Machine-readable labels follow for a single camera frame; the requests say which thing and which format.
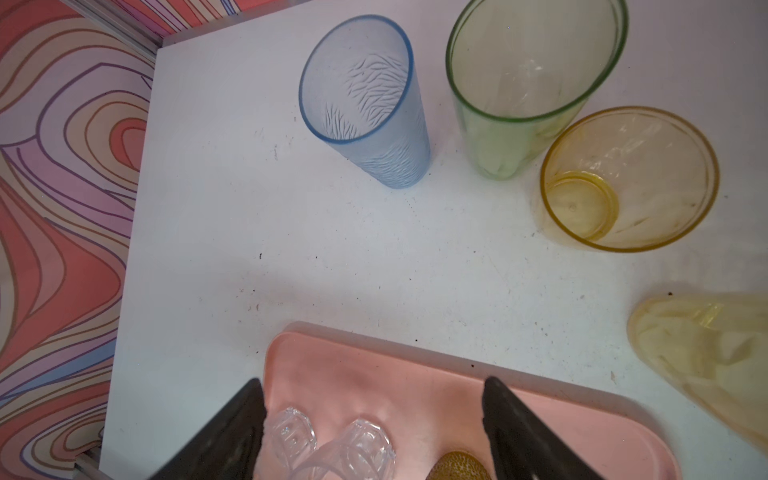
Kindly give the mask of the tall amber yellow cup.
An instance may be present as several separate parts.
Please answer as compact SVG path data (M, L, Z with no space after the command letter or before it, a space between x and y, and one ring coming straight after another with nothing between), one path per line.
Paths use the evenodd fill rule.
M767 295L652 297L631 313L635 354L689 400L767 452Z

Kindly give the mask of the tall pale blue cup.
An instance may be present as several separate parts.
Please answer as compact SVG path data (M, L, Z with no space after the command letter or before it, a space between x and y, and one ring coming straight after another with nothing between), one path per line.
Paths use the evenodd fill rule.
M413 48L394 21L361 15L329 31L305 63L298 103L315 137L384 186L408 188L427 174Z

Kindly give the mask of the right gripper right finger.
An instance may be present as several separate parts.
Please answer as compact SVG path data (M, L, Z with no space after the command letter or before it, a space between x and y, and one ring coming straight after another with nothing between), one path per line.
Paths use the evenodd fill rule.
M497 377L484 381L482 410L498 479L601 479Z

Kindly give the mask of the tall light green cup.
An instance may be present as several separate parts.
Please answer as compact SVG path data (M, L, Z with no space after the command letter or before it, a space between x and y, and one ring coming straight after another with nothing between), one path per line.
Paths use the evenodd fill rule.
M545 152L609 77L628 29L624 1L469 2L445 65L477 171L510 179Z

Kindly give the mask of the pink plastic tray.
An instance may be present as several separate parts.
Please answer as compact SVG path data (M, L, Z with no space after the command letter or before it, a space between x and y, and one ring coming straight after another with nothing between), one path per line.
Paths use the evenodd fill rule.
M269 345L267 408L307 415L324 445L358 418L382 427L397 479L423 479L445 453L463 450L493 467L482 418L486 374L462 359L373 339L286 331ZM662 438L641 423L525 389L515 394L605 479L679 479Z

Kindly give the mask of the short yellow cup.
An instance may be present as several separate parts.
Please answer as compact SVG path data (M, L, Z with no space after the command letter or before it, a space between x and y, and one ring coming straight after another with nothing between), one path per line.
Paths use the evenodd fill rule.
M531 207L556 243L639 253L690 233L719 184L716 153L697 127L666 110L624 106L586 116L555 140Z

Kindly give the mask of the clear faceted cup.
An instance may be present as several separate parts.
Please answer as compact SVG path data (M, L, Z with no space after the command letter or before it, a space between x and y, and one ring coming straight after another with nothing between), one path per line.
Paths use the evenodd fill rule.
M289 479L393 479L396 452L386 431L358 418L300 463Z

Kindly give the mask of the brown dimpled cup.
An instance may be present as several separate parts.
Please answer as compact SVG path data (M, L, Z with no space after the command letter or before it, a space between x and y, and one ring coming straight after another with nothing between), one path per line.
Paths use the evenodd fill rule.
M427 480L491 480L485 466L474 456L452 451L443 455L431 468Z

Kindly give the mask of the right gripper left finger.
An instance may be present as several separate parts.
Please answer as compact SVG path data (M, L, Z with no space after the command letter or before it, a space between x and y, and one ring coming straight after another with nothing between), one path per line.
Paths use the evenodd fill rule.
M152 477L253 479L266 416L261 382L252 378Z

